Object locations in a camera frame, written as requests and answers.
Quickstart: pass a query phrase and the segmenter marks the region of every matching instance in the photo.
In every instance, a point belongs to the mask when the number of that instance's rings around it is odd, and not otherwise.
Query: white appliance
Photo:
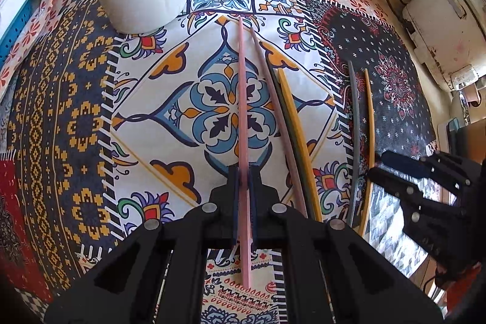
[[[486,75],[486,0],[412,0],[402,16],[421,63],[445,91]]]

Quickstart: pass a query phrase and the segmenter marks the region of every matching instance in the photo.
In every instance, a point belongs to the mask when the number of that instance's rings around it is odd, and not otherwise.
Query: dark mandala fabric
[[[436,136],[419,77],[400,37],[391,27],[356,12],[305,1],[334,72],[348,75],[347,60],[353,63],[359,91],[361,151],[368,151],[367,68],[375,111],[376,152],[394,150],[415,158],[425,155],[426,145]],[[349,80],[343,80],[345,112],[352,119]]]

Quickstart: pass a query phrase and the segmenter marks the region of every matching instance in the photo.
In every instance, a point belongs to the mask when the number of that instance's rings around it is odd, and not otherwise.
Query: gray chopstick
[[[349,71],[349,82],[351,85],[351,99],[353,104],[353,176],[351,179],[351,193],[349,195],[349,207],[347,210],[346,223],[352,227],[354,212],[356,210],[356,195],[358,190],[358,179],[360,176],[360,105],[358,101],[358,86],[354,74],[353,63],[347,61]]]

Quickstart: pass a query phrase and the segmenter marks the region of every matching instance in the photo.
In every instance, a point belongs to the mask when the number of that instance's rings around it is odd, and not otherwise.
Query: yellow chopstick
[[[368,125],[369,125],[369,162],[368,169],[375,166],[375,112],[373,111],[373,98],[371,97],[371,84],[369,83],[368,69],[364,70],[364,79],[366,80],[366,96],[368,99]],[[371,205],[371,181],[366,181],[366,192],[364,195],[364,208],[361,215],[361,224],[359,234],[365,236],[366,224],[369,218],[369,209]]]
[[[297,137],[297,145],[302,157],[302,161],[305,166],[304,177],[307,181],[308,188],[312,192],[312,208],[314,212],[314,218],[317,221],[322,222],[321,205],[319,204],[319,195],[317,194],[317,186],[315,185],[314,172],[312,171],[312,163],[310,162],[309,150],[307,149],[307,142],[305,140],[302,124],[300,123],[299,116],[297,114],[296,104],[292,98],[292,92],[290,91],[289,83],[285,77],[283,69],[278,70],[280,87],[282,88],[282,94],[285,99],[285,105],[289,111],[290,121],[293,126],[293,130]]]

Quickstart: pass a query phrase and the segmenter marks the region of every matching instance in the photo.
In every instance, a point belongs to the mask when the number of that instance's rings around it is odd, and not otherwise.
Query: teal pegboard
[[[15,44],[20,32],[22,32],[31,17],[32,0],[26,0],[0,41],[0,68],[10,53],[10,48]]]

